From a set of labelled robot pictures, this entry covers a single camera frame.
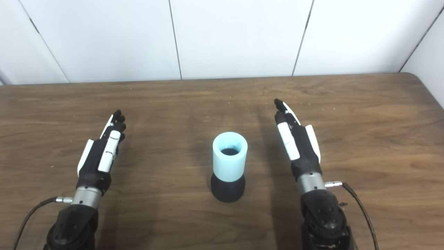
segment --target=white plastic panel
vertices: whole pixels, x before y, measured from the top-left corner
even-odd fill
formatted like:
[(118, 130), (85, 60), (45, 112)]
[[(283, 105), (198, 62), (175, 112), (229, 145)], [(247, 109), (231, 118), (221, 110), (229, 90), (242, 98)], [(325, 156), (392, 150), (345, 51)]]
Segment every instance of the white plastic panel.
[(315, 0), (294, 75), (398, 72), (444, 0)]
[(184, 79), (291, 76), (311, 0), (171, 0)]
[(68, 82), (19, 1), (0, 1), (0, 82)]
[(180, 79), (168, 0), (21, 0), (71, 82)]
[(419, 77), (430, 93), (444, 108), (444, 15), (441, 14), (402, 72)]

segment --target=robotic hand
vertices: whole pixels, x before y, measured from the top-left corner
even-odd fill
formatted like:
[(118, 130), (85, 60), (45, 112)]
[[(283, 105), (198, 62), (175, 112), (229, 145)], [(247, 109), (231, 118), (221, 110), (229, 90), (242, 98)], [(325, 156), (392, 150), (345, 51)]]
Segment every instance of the robotic hand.
[(336, 196), (326, 186), (342, 185), (324, 183), (321, 171), (321, 153), (313, 127), (302, 126), (294, 112), (279, 99), (274, 100), (279, 110), (275, 120), (285, 149), (291, 160), (291, 170), (301, 192), (303, 250), (353, 250), (354, 241), (344, 212)]
[(77, 167), (79, 180), (71, 204), (59, 212), (44, 250), (94, 250), (100, 199), (111, 184), (110, 170), (124, 140), (125, 117), (111, 115), (98, 140), (88, 140)]

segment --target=black robotic finger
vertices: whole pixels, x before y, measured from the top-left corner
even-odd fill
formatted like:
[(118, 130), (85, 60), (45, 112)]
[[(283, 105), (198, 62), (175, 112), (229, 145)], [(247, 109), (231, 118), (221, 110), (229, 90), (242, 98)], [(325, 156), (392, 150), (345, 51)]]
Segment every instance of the black robotic finger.
[(120, 116), (117, 118), (117, 122), (124, 123), (125, 122), (125, 116)]
[(276, 112), (276, 114), (274, 115), (274, 120), (276, 121), (276, 125), (283, 123), (283, 122), (287, 122), (287, 118), (285, 117), (285, 114), (282, 113), (281, 111)]
[(285, 114), (285, 118), (287, 120), (288, 125), (290, 126), (290, 130), (293, 130), (294, 126), (300, 126), (299, 123), (296, 121), (295, 117), (291, 113)]
[(120, 122), (116, 122), (116, 124), (114, 124), (114, 126), (112, 126), (110, 128), (111, 128), (111, 130), (116, 130), (116, 131), (119, 131), (120, 133), (122, 133), (127, 128), (127, 125), (124, 123), (122, 124)]
[(276, 105), (276, 108), (281, 111), (282, 113), (285, 113), (287, 111), (287, 108), (284, 105), (284, 102), (279, 99), (274, 99), (274, 105)]
[(119, 144), (125, 139), (125, 134), (120, 135)]
[(119, 119), (119, 117), (122, 115), (122, 111), (120, 109), (116, 110), (113, 114), (112, 114), (112, 122), (115, 123), (117, 122), (117, 120)]

